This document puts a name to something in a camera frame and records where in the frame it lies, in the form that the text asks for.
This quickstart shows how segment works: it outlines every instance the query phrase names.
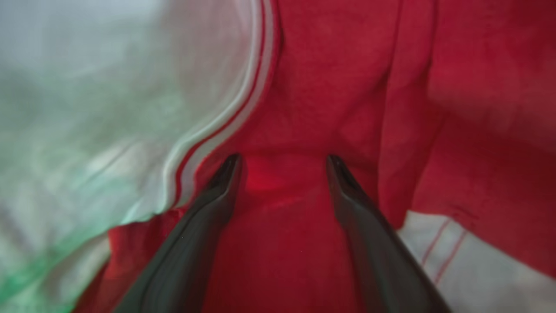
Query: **red stripe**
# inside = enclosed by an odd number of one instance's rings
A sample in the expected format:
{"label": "red stripe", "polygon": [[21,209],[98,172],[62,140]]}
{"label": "red stripe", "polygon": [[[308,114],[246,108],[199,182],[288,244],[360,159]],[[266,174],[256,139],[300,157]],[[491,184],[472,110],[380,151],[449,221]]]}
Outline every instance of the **red stripe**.
{"label": "red stripe", "polygon": [[438,285],[438,282],[442,278],[442,275],[444,274],[444,271],[446,271],[446,269],[448,268],[448,265],[450,265],[450,263],[452,262],[452,260],[454,259],[455,255],[456,255],[456,253],[458,253],[459,247],[461,246],[461,243],[463,242],[463,238],[465,238],[466,234],[467,234],[467,231],[463,231],[463,233],[461,233],[461,236],[459,236],[458,242],[456,242],[456,244],[454,246],[454,249],[450,253],[450,256],[448,257],[446,262],[444,262],[444,264],[440,268],[440,271],[438,271],[438,274],[436,274],[436,278],[434,279],[434,284],[435,285]]}
{"label": "red stripe", "polygon": [[261,39],[261,50],[259,52],[260,54],[260,58],[259,58],[259,64],[257,65],[257,70],[255,72],[255,78],[254,78],[254,83],[253,83],[253,87],[251,88],[251,91],[249,92],[249,96],[247,97],[247,99],[245,100],[245,102],[241,105],[241,107],[234,113],[234,115],[220,128],[218,128],[214,133],[212,133],[210,136],[204,138],[203,140],[199,141],[198,143],[196,143],[185,155],[185,157],[182,159],[180,165],[178,166],[177,170],[176,170],[176,176],[175,176],[175,182],[176,182],[176,194],[174,196],[174,201],[172,203],[172,206],[170,208],[175,208],[175,206],[178,204],[178,202],[180,201],[180,197],[181,197],[181,192],[182,192],[182,184],[181,184],[181,175],[183,173],[183,169],[185,169],[185,165],[189,162],[189,160],[191,159],[191,157],[193,156],[193,153],[195,153],[195,151],[197,151],[197,149],[204,144],[205,142],[207,142],[208,140],[212,139],[214,136],[218,135],[220,132],[222,132],[226,127],[230,126],[230,124],[236,119],[236,117],[239,115],[240,112],[242,112],[242,110],[245,108],[245,105],[251,100],[251,97],[253,96],[253,93],[255,91],[255,87],[257,86],[257,80],[259,78],[259,71],[261,69],[261,63],[262,63],[262,56],[263,56],[263,52],[264,52],[264,47],[265,47],[265,4],[264,1],[261,1],[261,10],[262,10],[262,39]]}
{"label": "red stripe", "polygon": [[446,228],[446,226],[448,226],[449,223],[450,223],[450,219],[447,218],[444,221],[444,223],[442,224],[442,226],[440,226],[440,228],[438,229],[438,233],[436,233],[436,236],[434,237],[433,241],[430,243],[429,247],[426,249],[425,255],[423,256],[423,260],[421,261],[421,267],[425,266],[426,259],[429,257],[430,252],[434,249],[434,246],[436,245],[436,242],[438,241],[438,239],[442,235],[442,232],[444,232],[444,229]]}

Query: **red fabric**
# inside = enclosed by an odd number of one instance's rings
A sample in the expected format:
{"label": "red fabric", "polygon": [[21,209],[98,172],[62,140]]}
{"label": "red fabric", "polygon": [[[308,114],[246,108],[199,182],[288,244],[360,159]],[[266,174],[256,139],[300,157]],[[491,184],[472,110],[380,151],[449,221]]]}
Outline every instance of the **red fabric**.
{"label": "red fabric", "polygon": [[[268,93],[197,172],[203,185],[234,152],[249,171],[205,312],[361,309],[329,153],[394,226],[408,209],[446,214],[556,277],[556,2],[277,3]],[[77,311],[112,308],[181,214],[112,230],[112,259]]]}

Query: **red hoodie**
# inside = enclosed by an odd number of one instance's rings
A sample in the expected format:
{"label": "red hoodie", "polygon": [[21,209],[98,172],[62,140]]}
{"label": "red hoodie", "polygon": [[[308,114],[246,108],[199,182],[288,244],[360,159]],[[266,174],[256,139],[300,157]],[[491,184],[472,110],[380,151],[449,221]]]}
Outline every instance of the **red hoodie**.
{"label": "red hoodie", "polygon": [[[361,310],[331,153],[455,311],[554,310],[556,2],[261,3],[250,97],[176,174],[186,188],[203,149],[195,190],[231,153],[248,168],[203,311]],[[112,229],[112,257],[76,311],[114,308],[186,209]]]}

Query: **white stripe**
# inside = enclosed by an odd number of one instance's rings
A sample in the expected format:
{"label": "white stripe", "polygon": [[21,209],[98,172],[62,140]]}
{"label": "white stripe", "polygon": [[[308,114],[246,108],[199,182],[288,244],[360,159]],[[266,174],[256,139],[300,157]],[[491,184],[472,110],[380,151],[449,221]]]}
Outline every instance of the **white stripe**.
{"label": "white stripe", "polygon": [[[247,74],[240,88],[240,92],[238,92],[231,104],[227,106],[220,115],[214,118],[210,123],[205,125],[193,136],[187,134],[184,135],[182,139],[178,141],[178,143],[174,146],[164,167],[163,177],[165,178],[165,180],[163,189],[166,196],[163,199],[165,202],[162,203],[159,207],[169,208],[172,205],[176,193],[175,173],[183,157],[196,143],[202,141],[204,138],[207,138],[217,129],[225,125],[228,120],[237,112],[237,110],[242,107],[242,105],[247,100],[247,97],[249,96],[253,84],[257,83],[254,80],[257,67],[259,66],[260,58],[259,52],[261,48],[262,37],[262,9],[260,0],[250,0],[250,2],[251,18],[254,26],[251,28],[252,42],[249,56],[249,65],[247,68]],[[192,192],[192,188],[193,185],[191,183],[182,182],[182,193]]]}
{"label": "white stripe", "polygon": [[186,164],[181,175],[182,193],[178,205],[187,203],[191,196],[194,194],[195,188],[197,187],[195,184],[195,171],[201,165],[203,159],[214,149],[216,149],[220,144],[226,141],[232,134],[234,134],[241,125],[243,125],[243,123],[247,120],[247,118],[255,108],[264,90],[272,61],[272,44],[274,42],[274,16],[272,15],[272,5],[270,0],[263,0],[262,2],[264,4],[262,6],[262,9],[264,10],[265,15],[265,43],[262,52],[259,76],[257,78],[257,81],[255,82],[256,85],[255,89],[253,90],[253,94],[249,98],[248,102],[245,104],[243,110],[235,118],[235,120],[233,120],[233,122],[228,125],[228,127],[222,132],[220,132],[207,142],[203,143],[191,156],[191,159]]}
{"label": "white stripe", "polygon": [[[401,239],[420,261],[446,217],[408,212]],[[556,280],[511,258],[467,232],[451,262],[463,227],[450,221],[430,251],[425,272],[455,312],[555,312]]]}

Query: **white fabric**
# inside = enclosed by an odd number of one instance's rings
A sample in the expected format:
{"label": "white fabric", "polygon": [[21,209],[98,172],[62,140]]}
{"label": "white fabric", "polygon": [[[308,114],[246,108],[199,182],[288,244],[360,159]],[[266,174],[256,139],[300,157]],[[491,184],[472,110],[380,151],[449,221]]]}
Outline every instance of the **white fabric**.
{"label": "white fabric", "polygon": [[0,2],[0,310],[72,304],[108,255],[91,238],[169,207],[184,153],[254,83],[260,6]]}
{"label": "white fabric", "polygon": [[179,205],[186,204],[198,188],[195,184],[195,171],[201,165],[205,156],[209,155],[216,147],[226,141],[232,134],[234,134],[241,125],[247,120],[255,105],[258,103],[260,96],[266,86],[267,78],[270,71],[272,59],[272,47],[274,43],[274,15],[272,14],[272,5],[270,0],[262,0],[262,17],[264,25],[262,30],[262,51],[261,60],[258,70],[258,76],[253,87],[253,92],[246,94],[243,99],[245,107],[238,113],[237,117],[221,132],[216,134],[204,142],[191,156],[191,159],[186,164],[183,173],[181,173],[182,192],[179,199]]}
{"label": "white fabric", "polygon": [[556,312],[554,279],[446,216],[410,211],[398,234],[454,312]]}

